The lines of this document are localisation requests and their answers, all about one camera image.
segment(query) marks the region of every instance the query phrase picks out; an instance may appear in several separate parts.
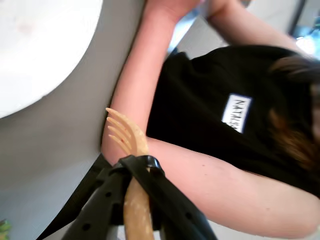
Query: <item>brown hair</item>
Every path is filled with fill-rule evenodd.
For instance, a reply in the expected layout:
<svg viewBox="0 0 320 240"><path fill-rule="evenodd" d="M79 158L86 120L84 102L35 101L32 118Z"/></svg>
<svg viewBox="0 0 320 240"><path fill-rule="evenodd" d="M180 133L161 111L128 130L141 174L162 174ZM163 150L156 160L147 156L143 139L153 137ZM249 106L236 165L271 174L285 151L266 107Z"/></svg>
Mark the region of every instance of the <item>brown hair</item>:
<svg viewBox="0 0 320 240"><path fill-rule="evenodd" d="M289 81L316 83L320 80L319 62L301 56L285 57L278 60L270 69L273 75ZM310 173L320 187L320 147L315 140L303 132L295 130L290 123L274 109L269 113L272 125L270 132L279 151L289 155L296 163Z"/></svg>

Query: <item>woman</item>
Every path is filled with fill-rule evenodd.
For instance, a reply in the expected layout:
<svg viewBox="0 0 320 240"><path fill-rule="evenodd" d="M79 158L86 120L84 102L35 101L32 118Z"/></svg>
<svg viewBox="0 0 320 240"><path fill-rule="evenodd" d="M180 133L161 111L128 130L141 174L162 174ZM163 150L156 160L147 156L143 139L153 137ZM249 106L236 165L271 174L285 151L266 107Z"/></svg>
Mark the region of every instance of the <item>woman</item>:
<svg viewBox="0 0 320 240"><path fill-rule="evenodd" d="M233 46L193 60L179 53L163 66L175 24L197 4L147 1L110 107L147 133L150 154L208 219L307 236L320 224L308 83L316 63L237 0L213 0L208 22ZM108 134L102 152L114 164L123 155Z"/></svg>

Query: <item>white surface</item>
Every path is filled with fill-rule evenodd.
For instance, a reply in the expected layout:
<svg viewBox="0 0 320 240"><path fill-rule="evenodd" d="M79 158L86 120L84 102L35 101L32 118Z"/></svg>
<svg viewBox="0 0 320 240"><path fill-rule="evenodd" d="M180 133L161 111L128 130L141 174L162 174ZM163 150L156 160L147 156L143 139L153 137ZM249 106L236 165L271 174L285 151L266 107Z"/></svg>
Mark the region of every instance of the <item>white surface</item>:
<svg viewBox="0 0 320 240"><path fill-rule="evenodd" d="M55 89L95 32L103 0L0 0L0 118Z"/></svg>

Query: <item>black t-shirt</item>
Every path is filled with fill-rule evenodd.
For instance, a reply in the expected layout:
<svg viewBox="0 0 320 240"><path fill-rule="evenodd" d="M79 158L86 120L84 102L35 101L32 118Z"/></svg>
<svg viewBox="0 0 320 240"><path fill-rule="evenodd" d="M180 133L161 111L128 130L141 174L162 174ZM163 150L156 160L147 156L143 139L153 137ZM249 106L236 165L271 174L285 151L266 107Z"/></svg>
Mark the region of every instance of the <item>black t-shirt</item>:
<svg viewBox="0 0 320 240"><path fill-rule="evenodd" d="M277 60L295 54L270 46L230 46L192 60L184 53L170 57L159 78L147 135L319 197L310 175L279 153L270 132L275 109L295 130L313 137L310 84L269 72Z"/></svg>

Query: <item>hole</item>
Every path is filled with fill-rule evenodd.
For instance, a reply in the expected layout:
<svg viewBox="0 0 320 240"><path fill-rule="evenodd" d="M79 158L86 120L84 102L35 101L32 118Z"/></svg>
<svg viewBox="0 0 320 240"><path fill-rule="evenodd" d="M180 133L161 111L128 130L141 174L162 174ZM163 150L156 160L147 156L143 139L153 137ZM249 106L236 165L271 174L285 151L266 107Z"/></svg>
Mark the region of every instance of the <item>hole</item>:
<svg viewBox="0 0 320 240"><path fill-rule="evenodd" d="M191 216L191 213L190 213L190 212L187 212L187 213L185 214L185 216L186 216L186 218L189 219L189 220L192 219L192 216Z"/></svg>
<svg viewBox="0 0 320 240"><path fill-rule="evenodd" d="M91 225L89 223L86 223L82 226L83 231L88 231L91 228Z"/></svg>

